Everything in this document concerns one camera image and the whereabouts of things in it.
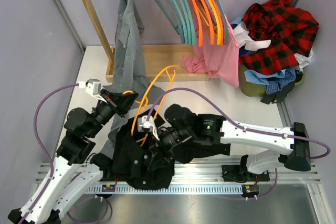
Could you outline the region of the red black plaid shirt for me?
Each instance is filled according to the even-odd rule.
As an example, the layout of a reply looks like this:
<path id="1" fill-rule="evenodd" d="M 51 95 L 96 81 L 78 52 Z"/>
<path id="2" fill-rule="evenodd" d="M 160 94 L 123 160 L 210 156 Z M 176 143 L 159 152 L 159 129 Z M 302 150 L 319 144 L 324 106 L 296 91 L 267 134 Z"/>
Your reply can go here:
<path id="1" fill-rule="evenodd" d="M 295 54 L 308 57 L 319 29 L 313 16 L 294 7 L 291 0 L 254 3 L 242 21 L 253 40 L 270 40 L 271 43 L 266 48 L 240 56 L 239 63 L 267 76 L 298 66 Z"/>

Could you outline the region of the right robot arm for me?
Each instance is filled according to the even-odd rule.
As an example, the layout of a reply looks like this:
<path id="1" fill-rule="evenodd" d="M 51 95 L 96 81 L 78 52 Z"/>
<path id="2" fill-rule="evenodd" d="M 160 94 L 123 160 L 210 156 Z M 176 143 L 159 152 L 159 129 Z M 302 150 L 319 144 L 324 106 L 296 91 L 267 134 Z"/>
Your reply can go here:
<path id="1" fill-rule="evenodd" d="M 229 170 L 228 179 L 250 180 L 255 175 L 284 167 L 297 172 L 311 170 L 310 146 L 306 127 L 294 123 L 291 127 L 264 127 L 234 121 L 225 115 L 196 114 L 178 104 L 166 109 L 166 129 L 156 126 L 147 114 L 138 120 L 138 128 L 153 134 L 156 144 L 170 156 L 177 146 L 192 141 L 201 146 L 240 144 L 263 148 L 258 154 L 246 154 Z"/>

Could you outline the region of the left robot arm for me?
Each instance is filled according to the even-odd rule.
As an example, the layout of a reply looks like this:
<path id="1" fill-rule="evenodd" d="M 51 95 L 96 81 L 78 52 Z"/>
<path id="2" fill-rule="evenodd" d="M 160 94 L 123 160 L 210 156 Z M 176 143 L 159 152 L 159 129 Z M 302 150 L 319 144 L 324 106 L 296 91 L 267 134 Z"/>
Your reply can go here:
<path id="1" fill-rule="evenodd" d="M 101 89 L 91 112 L 72 109 L 64 124 L 66 135 L 49 172 L 31 199 L 21 208 L 13 209 L 8 219 L 12 223 L 60 223 L 89 187 L 99 180 L 109 180 L 113 176 L 112 160 L 102 153 L 94 155 L 80 175 L 75 173 L 94 148 L 92 139 L 114 115 L 124 117 L 137 97 L 135 91 L 113 93 Z"/>

